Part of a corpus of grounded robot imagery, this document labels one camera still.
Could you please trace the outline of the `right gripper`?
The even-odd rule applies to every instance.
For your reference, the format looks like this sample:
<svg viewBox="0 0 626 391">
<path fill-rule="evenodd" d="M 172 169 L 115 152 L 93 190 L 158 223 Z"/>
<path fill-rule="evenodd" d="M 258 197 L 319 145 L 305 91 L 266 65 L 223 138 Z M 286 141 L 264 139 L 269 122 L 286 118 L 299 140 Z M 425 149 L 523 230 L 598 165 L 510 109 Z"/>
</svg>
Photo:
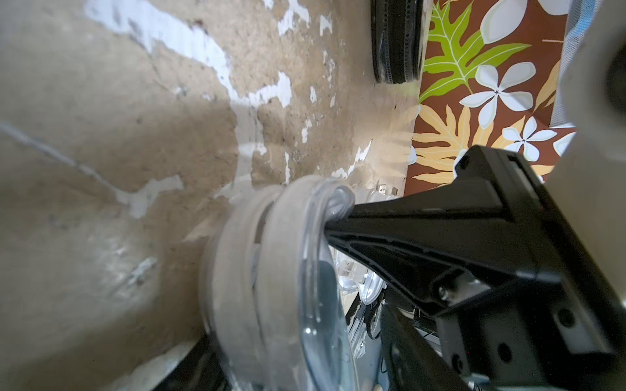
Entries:
<svg viewBox="0 0 626 391">
<path fill-rule="evenodd" d="M 622 390 L 625 311 L 517 153 L 473 147 L 447 186 L 356 205 L 329 244 L 427 313 L 445 358 L 502 389 Z M 396 308 L 381 308 L 390 390 L 467 390 Z"/>
</svg>

